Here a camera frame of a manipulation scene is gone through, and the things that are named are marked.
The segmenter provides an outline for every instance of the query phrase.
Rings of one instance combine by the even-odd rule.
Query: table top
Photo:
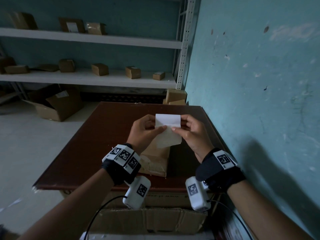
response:
[[[209,118],[200,106],[101,102],[34,186],[39,190],[75,190],[101,167],[112,147],[127,141],[133,122],[146,114],[190,114],[202,121],[214,147],[224,149]],[[194,176],[199,162],[182,139],[171,146],[167,177],[146,176],[150,191],[186,192],[185,181]],[[126,184],[112,190],[126,191]]]

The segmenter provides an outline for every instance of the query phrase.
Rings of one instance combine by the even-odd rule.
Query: wire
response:
[[[226,206],[224,203],[221,203],[220,201],[217,201],[217,200],[209,200],[209,201],[217,202],[217,203],[223,205],[224,207],[226,207],[229,211],[231,211],[231,212],[235,215],[235,217],[239,220],[239,222],[241,223],[241,225],[243,226],[243,228],[245,229],[245,231],[247,232],[250,240],[253,240],[252,237],[251,237],[251,235],[250,235],[250,233],[249,233],[249,231],[248,231],[248,229],[246,228],[246,226],[244,225],[244,223],[242,222],[242,220],[238,217],[238,215],[237,215],[236,213],[234,213],[233,210],[231,210],[228,206]]]
[[[94,222],[94,219],[96,218],[96,216],[98,215],[98,213],[99,213],[107,204],[109,204],[111,201],[113,201],[113,200],[115,200],[115,199],[117,199],[117,198],[127,198],[127,196],[125,196],[125,195],[119,195],[119,196],[117,196],[117,197],[114,197],[114,198],[112,198],[111,200],[109,200],[107,203],[105,203],[103,206],[100,207],[100,209],[96,212],[96,214],[94,215],[94,217],[92,218],[92,220],[91,220],[91,222],[90,222],[90,224],[89,224],[89,226],[88,226],[87,232],[85,233],[85,236],[84,236],[84,238],[83,238],[84,240],[87,239],[88,234],[89,234],[90,227],[91,227],[92,223]]]

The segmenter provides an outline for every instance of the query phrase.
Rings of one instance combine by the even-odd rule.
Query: person's left hand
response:
[[[167,129],[166,125],[155,129],[156,117],[154,115],[146,115],[141,119],[134,121],[127,143],[132,145],[132,149],[140,155],[151,143],[151,141],[159,134]]]

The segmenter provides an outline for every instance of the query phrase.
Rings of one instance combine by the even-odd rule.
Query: person's right hand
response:
[[[181,115],[181,127],[172,127],[174,133],[183,137],[194,151],[196,158],[202,163],[205,156],[214,149],[207,134],[205,125],[189,114]]]

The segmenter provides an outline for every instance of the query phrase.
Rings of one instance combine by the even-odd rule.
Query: blue painted wall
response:
[[[7,12],[33,14],[38,28],[60,31],[58,17],[106,24],[110,35],[176,38],[179,3],[160,0],[0,0],[0,27],[13,27]],[[78,67],[105,63],[111,69],[135,65],[142,70],[172,71],[174,50],[54,40],[0,38],[19,64],[57,63],[72,58]]]
[[[316,239],[319,4],[201,0],[186,81],[248,179]]]

